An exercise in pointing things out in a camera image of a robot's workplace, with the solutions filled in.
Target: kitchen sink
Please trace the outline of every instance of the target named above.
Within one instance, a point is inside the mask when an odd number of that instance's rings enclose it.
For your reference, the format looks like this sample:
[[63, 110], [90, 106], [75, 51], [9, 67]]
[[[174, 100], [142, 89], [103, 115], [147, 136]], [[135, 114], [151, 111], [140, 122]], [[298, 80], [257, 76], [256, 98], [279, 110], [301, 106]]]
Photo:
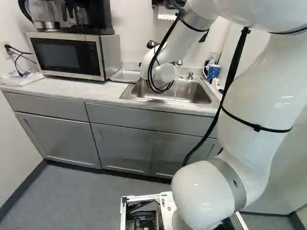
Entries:
[[211, 104], [209, 89], [204, 82], [197, 77], [193, 80], [177, 78], [173, 86], [163, 93], [155, 93], [148, 88], [145, 80], [138, 80], [136, 84], [130, 84], [121, 99], [146, 101], [171, 104]]

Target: gray carpet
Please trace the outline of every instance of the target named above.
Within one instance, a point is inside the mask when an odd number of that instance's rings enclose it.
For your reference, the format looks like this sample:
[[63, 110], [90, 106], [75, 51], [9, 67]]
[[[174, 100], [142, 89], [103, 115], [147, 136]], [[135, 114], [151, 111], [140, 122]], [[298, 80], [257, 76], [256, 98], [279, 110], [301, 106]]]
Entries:
[[[47, 166], [10, 210], [1, 230], [119, 230], [120, 198], [170, 186]], [[250, 230], [292, 230], [288, 218], [244, 215]]]

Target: countertop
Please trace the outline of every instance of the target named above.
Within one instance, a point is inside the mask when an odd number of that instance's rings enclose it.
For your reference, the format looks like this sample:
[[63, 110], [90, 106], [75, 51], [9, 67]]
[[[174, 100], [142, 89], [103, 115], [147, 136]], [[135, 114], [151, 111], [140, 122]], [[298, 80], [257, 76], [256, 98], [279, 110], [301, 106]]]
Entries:
[[172, 113], [181, 113], [189, 115], [214, 116], [219, 103], [216, 92], [210, 92], [213, 103], [210, 105], [193, 105], [178, 106], [176, 104], [164, 104], [154, 102], [140, 102], [120, 99], [127, 83], [118, 82], [96, 82], [85, 80], [69, 80], [60, 78], [44, 78], [23, 87], [1, 86], [4, 92], [13, 92], [26, 95], [63, 99], [84, 103], [94, 103], [103, 105], [113, 105], [128, 108], [138, 108], [146, 110], [164, 111]]

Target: mug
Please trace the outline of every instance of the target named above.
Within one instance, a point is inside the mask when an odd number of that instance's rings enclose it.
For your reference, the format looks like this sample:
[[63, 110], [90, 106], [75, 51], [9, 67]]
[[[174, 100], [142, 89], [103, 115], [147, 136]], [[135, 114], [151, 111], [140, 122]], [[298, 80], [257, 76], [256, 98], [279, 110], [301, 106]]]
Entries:
[[212, 79], [217, 78], [220, 70], [221, 70], [221, 66], [219, 65], [215, 65], [215, 64], [209, 64], [209, 71], [208, 71], [208, 75], [205, 74], [203, 69], [203, 74], [205, 76], [205, 78], [207, 79], [207, 81], [211, 84], [212, 83]]

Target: cabinet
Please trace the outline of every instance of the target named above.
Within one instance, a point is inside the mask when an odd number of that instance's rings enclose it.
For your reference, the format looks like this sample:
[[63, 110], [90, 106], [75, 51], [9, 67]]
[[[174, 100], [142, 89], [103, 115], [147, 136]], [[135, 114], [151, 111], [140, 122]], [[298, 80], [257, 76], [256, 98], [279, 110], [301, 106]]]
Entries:
[[150, 174], [155, 132], [93, 123], [91, 125], [103, 168]]
[[[152, 176], [171, 178], [181, 167], [186, 154], [201, 140], [200, 137], [156, 132], [153, 146]], [[207, 159], [221, 149], [216, 139], [207, 139], [191, 156], [189, 163]]]
[[89, 123], [15, 114], [43, 158], [101, 169]]

